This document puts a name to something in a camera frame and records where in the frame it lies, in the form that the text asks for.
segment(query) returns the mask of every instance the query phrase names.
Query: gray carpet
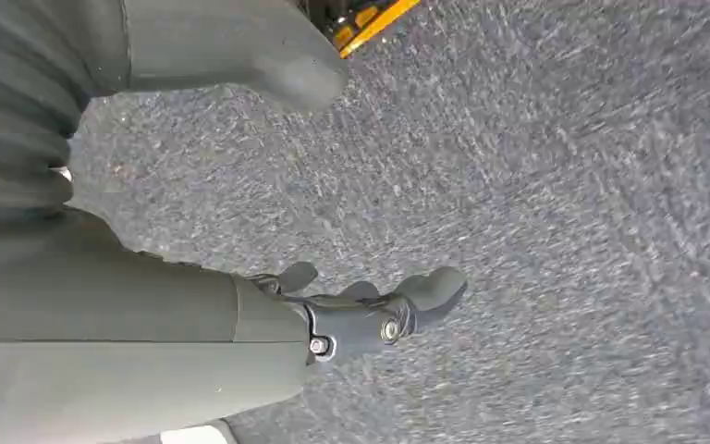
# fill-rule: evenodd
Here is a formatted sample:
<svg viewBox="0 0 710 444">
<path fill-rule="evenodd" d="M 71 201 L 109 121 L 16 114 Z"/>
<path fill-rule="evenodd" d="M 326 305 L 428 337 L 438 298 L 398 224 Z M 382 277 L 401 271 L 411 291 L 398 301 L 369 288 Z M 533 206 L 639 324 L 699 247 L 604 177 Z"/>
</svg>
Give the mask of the gray carpet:
<svg viewBox="0 0 710 444">
<path fill-rule="evenodd" d="M 233 418 L 245 444 L 710 443 L 710 0 L 425 0 L 313 117 L 96 103 L 77 204 L 125 242 L 339 290 L 462 267 L 450 323 Z"/>
</svg>

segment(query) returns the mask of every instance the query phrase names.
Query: metal bolt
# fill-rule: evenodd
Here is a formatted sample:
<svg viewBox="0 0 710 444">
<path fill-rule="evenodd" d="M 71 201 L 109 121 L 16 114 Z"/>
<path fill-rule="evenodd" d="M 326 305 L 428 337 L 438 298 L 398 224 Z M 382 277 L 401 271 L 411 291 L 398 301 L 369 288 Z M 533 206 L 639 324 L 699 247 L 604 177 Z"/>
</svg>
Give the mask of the metal bolt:
<svg viewBox="0 0 710 444">
<path fill-rule="evenodd" d="M 398 339 L 400 328 L 396 319 L 388 319 L 382 324 L 382 332 L 380 336 L 387 342 L 393 342 Z"/>
<path fill-rule="evenodd" d="M 328 349 L 330 349 L 328 338 L 312 338 L 312 341 L 309 342 L 309 350 L 316 355 L 326 354 Z"/>
</svg>

